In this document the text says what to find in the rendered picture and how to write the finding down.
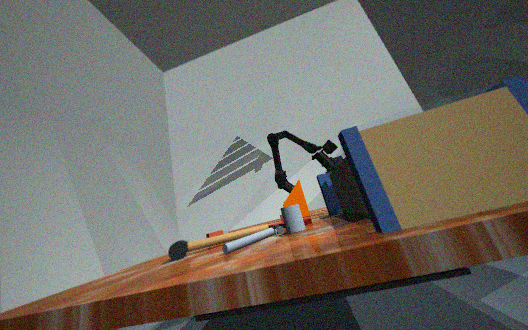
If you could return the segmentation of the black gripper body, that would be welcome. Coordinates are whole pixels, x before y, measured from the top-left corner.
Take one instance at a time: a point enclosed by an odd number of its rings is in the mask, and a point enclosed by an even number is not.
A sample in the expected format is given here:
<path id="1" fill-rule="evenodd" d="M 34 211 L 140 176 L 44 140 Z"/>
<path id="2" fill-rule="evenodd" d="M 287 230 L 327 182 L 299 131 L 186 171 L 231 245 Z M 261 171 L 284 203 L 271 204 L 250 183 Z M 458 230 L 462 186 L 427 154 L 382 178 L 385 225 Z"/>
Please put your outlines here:
<path id="1" fill-rule="evenodd" d="M 331 162 L 332 162 L 331 157 L 330 157 L 330 158 L 327 157 L 327 158 L 321 163 L 321 164 L 322 164 L 322 167 L 324 166 L 324 167 L 327 169 Z"/>

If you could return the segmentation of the clear-panelled guard cubby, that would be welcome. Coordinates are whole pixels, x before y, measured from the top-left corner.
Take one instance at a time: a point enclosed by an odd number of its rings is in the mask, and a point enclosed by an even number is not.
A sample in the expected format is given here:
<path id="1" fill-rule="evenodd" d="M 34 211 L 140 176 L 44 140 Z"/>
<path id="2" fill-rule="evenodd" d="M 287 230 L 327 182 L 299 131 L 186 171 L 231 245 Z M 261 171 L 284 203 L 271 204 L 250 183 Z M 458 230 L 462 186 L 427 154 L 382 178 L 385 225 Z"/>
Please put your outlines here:
<path id="1" fill-rule="evenodd" d="M 341 130 L 330 215 L 386 234 L 528 201 L 528 83 L 502 80 Z"/>

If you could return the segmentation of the grey cylinder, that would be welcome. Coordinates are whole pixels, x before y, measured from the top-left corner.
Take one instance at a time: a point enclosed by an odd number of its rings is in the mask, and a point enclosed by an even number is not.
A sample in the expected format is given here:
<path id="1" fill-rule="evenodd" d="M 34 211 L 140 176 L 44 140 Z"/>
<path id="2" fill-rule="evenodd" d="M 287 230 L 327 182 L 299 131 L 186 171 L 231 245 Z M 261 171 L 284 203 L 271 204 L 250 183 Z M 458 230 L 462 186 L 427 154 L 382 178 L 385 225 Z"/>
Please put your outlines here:
<path id="1" fill-rule="evenodd" d="M 280 209 L 287 233 L 295 233 L 306 229 L 299 204 Z"/>

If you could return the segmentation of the grey metal rod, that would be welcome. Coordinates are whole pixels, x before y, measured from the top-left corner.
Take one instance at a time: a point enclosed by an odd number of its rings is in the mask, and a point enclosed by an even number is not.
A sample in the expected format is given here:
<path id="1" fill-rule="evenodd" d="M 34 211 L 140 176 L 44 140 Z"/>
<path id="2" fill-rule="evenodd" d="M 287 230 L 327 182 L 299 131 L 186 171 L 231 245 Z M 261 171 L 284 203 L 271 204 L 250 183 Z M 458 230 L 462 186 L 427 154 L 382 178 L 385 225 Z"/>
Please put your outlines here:
<path id="1" fill-rule="evenodd" d="M 284 232 L 283 226 L 279 227 L 279 224 L 275 224 L 270 226 L 271 228 L 268 228 L 266 230 L 254 233 L 252 235 L 240 238 L 238 240 L 226 243 L 222 246 L 222 250 L 224 254 L 231 253 L 235 250 L 238 250 L 240 248 L 243 248 L 245 246 L 248 246 L 252 243 L 255 243 L 257 241 L 260 241 L 262 239 L 265 239 L 269 236 L 279 234 L 281 232 Z"/>

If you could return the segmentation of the red flat bar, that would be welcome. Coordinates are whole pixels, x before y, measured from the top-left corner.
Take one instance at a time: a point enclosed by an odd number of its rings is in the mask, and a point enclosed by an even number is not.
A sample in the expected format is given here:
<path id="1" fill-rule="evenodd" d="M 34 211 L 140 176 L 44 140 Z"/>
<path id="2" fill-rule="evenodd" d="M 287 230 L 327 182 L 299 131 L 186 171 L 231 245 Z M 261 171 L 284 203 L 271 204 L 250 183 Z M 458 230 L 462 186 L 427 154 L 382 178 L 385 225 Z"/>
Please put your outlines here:
<path id="1" fill-rule="evenodd" d="M 311 223 L 312 223 L 311 218 L 309 218 L 309 219 L 303 219 L 303 221 L 304 221 L 304 224 L 305 224 L 305 225 L 308 225 L 308 224 L 311 224 Z M 285 228 L 285 224 L 284 224 L 284 222 L 282 222 L 282 223 L 275 223 L 275 224 L 279 224 L 279 227 L 283 226 L 283 228 Z M 272 224 L 272 225 L 275 225 L 275 224 Z M 272 225 L 268 225 L 268 227 L 271 228 L 270 226 L 272 226 Z"/>

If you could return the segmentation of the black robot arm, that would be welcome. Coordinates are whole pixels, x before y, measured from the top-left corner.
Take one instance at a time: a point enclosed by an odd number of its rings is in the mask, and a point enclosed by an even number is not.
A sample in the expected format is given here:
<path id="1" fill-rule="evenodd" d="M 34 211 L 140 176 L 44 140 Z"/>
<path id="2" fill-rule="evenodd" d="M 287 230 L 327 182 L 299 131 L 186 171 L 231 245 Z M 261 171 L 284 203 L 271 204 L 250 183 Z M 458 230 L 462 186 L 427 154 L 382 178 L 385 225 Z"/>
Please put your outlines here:
<path id="1" fill-rule="evenodd" d="M 334 143 L 332 143 L 330 140 L 328 140 L 322 147 L 317 146 L 313 143 L 310 143 L 310 142 L 307 142 L 307 141 L 304 141 L 298 138 L 297 136 L 289 133 L 288 131 L 282 131 L 282 132 L 278 132 L 275 134 L 270 133 L 267 136 L 267 140 L 272 149 L 272 154 L 273 154 L 273 159 L 274 159 L 275 182 L 278 185 L 278 189 L 284 189 L 288 193 L 291 193 L 291 191 L 294 188 L 294 185 L 289 183 L 288 180 L 286 179 L 287 177 L 286 171 L 283 171 L 282 169 L 280 154 L 279 154 L 279 149 L 278 149 L 279 140 L 285 137 L 295 142 L 296 144 L 300 145 L 301 147 L 303 147 L 310 154 L 313 154 L 316 151 L 321 150 L 323 148 L 319 153 L 317 152 L 314 156 L 312 155 L 312 160 L 316 158 L 320 163 L 322 163 L 328 157 L 324 152 L 326 152 L 327 154 L 329 153 L 332 154 L 338 147 Z"/>

